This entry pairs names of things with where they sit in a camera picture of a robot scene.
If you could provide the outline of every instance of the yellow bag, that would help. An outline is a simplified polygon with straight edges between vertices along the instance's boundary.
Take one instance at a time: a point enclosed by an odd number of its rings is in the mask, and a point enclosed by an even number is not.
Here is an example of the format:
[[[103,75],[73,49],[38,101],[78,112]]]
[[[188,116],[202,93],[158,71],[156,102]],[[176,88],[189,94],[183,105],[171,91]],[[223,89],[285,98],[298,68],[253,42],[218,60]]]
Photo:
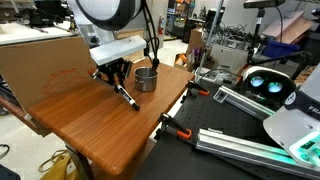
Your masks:
[[[43,169],[48,162],[53,162],[53,165],[48,169]],[[71,160],[67,150],[56,151],[50,159],[42,163],[38,169],[39,172],[46,172],[41,177],[41,180],[78,180],[79,173]]]

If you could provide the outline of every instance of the wooden table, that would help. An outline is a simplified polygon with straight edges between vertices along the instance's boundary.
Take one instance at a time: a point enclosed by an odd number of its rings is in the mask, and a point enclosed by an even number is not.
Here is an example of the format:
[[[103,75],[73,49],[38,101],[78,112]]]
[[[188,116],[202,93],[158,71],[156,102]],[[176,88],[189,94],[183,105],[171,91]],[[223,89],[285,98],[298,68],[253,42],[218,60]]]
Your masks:
[[[67,144],[106,172],[120,174],[185,90],[192,73],[160,64],[157,88],[134,88],[134,69],[150,66],[147,60],[133,64],[126,90],[140,105],[135,111],[110,87],[88,80],[65,93],[51,96],[30,108],[30,114]]]

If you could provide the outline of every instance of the gray floor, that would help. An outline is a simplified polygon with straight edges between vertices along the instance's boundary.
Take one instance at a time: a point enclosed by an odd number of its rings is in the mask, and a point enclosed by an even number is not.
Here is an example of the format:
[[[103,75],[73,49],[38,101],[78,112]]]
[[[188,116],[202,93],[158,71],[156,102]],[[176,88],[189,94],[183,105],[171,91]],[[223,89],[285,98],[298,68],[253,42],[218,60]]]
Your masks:
[[[175,55],[186,52],[187,47],[188,44],[181,40],[167,41],[158,52],[159,59],[162,63],[173,66]],[[178,109],[179,103],[169,114],[174,115]],[[54,134],[43,138],[11,114],[0,118],[0,144],[11,147],[10,152],[0,159],[0,164],[18,173],[22,180],[40,179],[42,173],[38,172],[39,165],[56,150],[65,148],[63,141]]]

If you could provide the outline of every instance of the glowing blue light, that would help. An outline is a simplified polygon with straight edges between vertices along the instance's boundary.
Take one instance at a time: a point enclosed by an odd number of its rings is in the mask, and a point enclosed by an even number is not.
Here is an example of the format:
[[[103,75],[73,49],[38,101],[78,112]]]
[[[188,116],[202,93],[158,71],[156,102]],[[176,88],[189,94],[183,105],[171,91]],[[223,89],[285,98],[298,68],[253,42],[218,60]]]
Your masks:
[[[271,82],[268,85],[268,89],[269,89],[269,92],[271,92],[271,93],[280,92],[281,89],[282,89],[282,84],[281,83],[276,83],[276,82]]]
[[[251,79],[251,85],[253,87],[259,87],[263,83],[263,79],[260,76],[255,76]]]

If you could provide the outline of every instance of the metal cup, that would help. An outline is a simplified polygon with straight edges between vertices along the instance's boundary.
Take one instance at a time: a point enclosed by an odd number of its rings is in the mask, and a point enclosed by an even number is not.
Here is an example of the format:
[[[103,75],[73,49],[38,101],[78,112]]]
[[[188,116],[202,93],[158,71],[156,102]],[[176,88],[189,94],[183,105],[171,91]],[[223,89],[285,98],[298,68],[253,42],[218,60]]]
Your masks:
[[[134,71],[136,82],[135,87],[139,91],[153,91],[157,86],[158,72],[149,67],[137,68]]]

